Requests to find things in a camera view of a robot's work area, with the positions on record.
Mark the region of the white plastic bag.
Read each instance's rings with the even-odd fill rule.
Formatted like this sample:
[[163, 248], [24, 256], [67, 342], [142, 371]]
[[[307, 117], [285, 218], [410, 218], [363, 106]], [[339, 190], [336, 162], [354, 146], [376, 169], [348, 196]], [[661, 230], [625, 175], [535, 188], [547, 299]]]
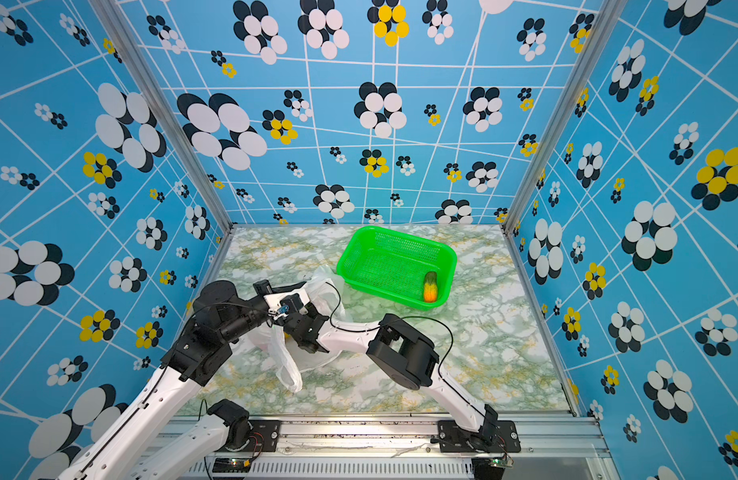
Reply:
[[[328, 316], [337, 308], [336, 318], [343, 319], [345, 309], [338, 307], [337, 301], [344, 285], [331, 267], [322, 265], [304, 283], [304, 290], [318, 314]], [[263, 325], [245, 337], [273, 361], [281, 384], [297, 393], [303, 387], [303, 373], [331, 363], [342, 353], [340, 349], [324, 350], [316, 345], [316, 326], [315, 322], [305, 327]]]

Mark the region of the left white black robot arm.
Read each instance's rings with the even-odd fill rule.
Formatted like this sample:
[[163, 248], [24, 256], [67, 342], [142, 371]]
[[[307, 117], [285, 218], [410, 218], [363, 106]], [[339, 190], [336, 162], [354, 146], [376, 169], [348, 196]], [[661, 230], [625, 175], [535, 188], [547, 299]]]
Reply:
[[254, 285], [249, 299], [238, 296], [230, 281], [207, 284], [193, 304], [193, 313], [178, 339], [143, 390], [84, 453], [57, 473], [59, 479], [174, 479], [193, 463], [223, 448], [260, 450], [249, 413], [221, 400], [177, 440], [144, 463], [137, 462], [173, 416], [204, 387], [231, 357], [232, 347], [253, 329], [291, 312], [283, 298], [307, 301], [303, 283], [273, 287], [266, 280]]

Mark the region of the orange green papaya fruit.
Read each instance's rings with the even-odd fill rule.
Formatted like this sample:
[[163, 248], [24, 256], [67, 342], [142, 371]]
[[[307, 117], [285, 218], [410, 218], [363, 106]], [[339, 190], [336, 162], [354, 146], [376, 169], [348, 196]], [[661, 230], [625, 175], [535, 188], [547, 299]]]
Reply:
[[423, 280], [423, 300], [426, 303], [435, 303], [438, 300], [438, 276], [436, 271], [429, 271]]

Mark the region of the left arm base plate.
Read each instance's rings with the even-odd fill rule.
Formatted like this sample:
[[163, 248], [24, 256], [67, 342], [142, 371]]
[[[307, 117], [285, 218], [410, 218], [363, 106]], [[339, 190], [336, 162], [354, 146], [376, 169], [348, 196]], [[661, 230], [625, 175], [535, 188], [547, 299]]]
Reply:
[[282, 422], [278, 420], [247, 420], [227, 427], [226, 440], [218, 453], [274, 452], [281, 436]]

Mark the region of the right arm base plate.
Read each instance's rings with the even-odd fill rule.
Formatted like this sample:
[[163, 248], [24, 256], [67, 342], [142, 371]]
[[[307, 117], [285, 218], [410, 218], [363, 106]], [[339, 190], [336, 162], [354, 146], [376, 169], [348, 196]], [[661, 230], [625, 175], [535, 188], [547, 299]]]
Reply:
[[473, 444], [476, 433], [460, 428], [454, 420], [440, 420], [437, 422], [437, 433], [431, 438], [433, 443], [440, 445], [444, 453], [489, 453], [501, 455], [515, 454], [522, 450], [515, 423], [507, 420], [498, 420], [492, 428], [491, 444]]

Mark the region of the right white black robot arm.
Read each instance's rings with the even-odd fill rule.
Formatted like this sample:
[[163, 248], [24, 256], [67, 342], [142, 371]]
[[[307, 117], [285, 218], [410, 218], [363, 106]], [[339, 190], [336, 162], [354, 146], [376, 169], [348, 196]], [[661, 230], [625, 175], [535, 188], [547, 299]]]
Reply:
[[311, 303], [301, 306], [287, 297], [274, 323], [310, 354], [364, 354], [401, 387], [429, 395], [451, 415], [474, 450], [487, 451], [497, 444], [498, 413], [449, 374], [433, 340], [406, 319], [387, 313], [379, 322], [339, 322]]

